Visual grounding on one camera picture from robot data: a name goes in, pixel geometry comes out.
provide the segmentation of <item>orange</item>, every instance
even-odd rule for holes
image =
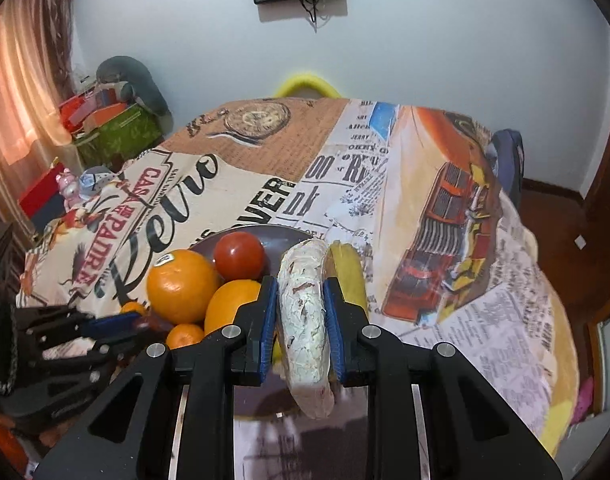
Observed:
[[[141,316],[147,315],[147,309],[137,301],[130,301],[129,303],[125,303],[120,308],[121,314],[126,314],[127,312],[137,312]]]
[[[165,343],[172,350],[181,346],[195,345],[200,343],[205,333],[198,325],[183,323],[176,325],[165,340]]]
[[[174,324],[194,323],[205,318],[219,285],[216,269],[204,256],[176,249],[161,256],[149,269],[147,296],[160,317]]]
[[[261,284],[254,280],[234,280],[221,286],[211,298],[205,316],[205,334],[234,322],[238,307],[258,299]]]

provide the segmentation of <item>pink figurine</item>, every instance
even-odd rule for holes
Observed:
[[[76,204],[80,204],[83,199],[80,198],[80,184],[78,177],[65,168],[65,171],[56,175],[56,183],[58,191],[65,199],[65,211],[69,211]]]

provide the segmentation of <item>watch face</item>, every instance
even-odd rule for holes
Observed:
[[[225,126],[237,140],[258,144],[279,132],[290,121],[290,109],[277,102],[251,102],[232,110]]]

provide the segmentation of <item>silver screw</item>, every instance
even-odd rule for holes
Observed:
[[[443,357],[454,357],[456,354],[456,349],[453,345],[449,343],[440,343],[438,345],[437,351]]]
[[[365,325],[361,332],[367,339],[376,339],[382,333],[376,325]]]
[[[149,357],[160,357],[165,353],[165,345],[162,343],[152,343],[147,347],[147,355]]]
[[[221,333],[227,339],[233,339],[240,335],[241,330],[238,325],[227,325],[223,328],[223,330],[221,330]]]

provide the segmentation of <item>orange curtain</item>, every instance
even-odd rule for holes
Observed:
[[[69,19],[70,0],[57,5]],[[0,7],[0,220],[17,223],[24,248],[34,228],[18,199],[56,156],[75,173],[82,170],[58,116],[68,97],[54,78],[63,72],[54,54],[54,38],[62,36],[54,29],[54,0],[5,0]]]

